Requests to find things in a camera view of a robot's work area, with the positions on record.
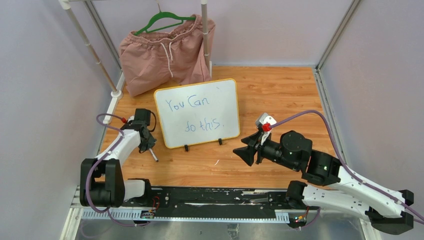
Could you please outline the yellow framed whiteboard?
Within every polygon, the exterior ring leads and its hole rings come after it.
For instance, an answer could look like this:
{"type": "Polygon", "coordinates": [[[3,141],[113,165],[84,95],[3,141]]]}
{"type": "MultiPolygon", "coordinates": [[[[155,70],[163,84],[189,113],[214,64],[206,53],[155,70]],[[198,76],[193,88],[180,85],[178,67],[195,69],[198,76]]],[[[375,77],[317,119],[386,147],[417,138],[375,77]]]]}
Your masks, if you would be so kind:
{"type": "Polygon", "coordinates": [[[169,149],[240,135],[237,83],[232,78],[162,88],[153,97],[169,149]]]}

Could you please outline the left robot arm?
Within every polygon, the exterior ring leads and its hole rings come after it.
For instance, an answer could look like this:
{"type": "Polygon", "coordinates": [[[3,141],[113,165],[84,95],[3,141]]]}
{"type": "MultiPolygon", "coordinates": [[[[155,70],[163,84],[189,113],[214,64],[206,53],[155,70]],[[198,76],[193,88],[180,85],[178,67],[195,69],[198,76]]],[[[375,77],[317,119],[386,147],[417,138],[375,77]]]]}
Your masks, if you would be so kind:
{"type": "Polygon", "coordinates": [[[134,149],[144,153],[155,145],[156,139],[148,129],[149,125],[146,120],[128,121],[105,151],[82,161],[79,193],[82,206],[104,213],[131,199],[142,207],[152,203],[150,181],[146,178],[124,180],[122,173],[122,165],[134,149]]]}

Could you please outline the white blue whiteboard marker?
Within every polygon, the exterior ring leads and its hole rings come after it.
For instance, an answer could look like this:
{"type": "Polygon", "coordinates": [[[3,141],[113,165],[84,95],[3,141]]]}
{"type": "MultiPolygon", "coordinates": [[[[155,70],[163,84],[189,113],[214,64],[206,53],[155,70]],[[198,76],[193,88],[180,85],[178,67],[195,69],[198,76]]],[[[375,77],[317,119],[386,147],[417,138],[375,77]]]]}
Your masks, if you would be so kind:
{"type": "Polygon", "coordinates": [[[158,161],[159,161],[159,159],[158,159],[158,157],[156,156],[156,154],[154,153],[153,149],[152,149],[152,148],[149,148],[148,150],[149,150],[150,154],[152,155],[152,157],[153,157],[154,161],[155,161],[155,162],[158,162],[158,161]]]}

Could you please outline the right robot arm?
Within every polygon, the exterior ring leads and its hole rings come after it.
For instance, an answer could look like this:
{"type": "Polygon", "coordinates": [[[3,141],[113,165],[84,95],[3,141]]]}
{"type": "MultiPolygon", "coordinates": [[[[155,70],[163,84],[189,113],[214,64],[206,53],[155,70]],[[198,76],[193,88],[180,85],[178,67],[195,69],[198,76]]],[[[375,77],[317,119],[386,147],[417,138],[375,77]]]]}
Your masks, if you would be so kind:
{"type": "Polygon", "coordinates": [[[343,167],[341,161],[325,152],[313,150],[313,142],[296,131],[281,135],[279,142],[258,131],[243,138],[244,147],[233,153],[248,166],[270,160],[301,173],[302,181],[292,180],[285,194],[292,209],[319,207],[337,210],[364,221],[383,233],[400,235],[414,227],[414,217],[405,208],[414,202],[414,194],[391,190],[343,167]]]}

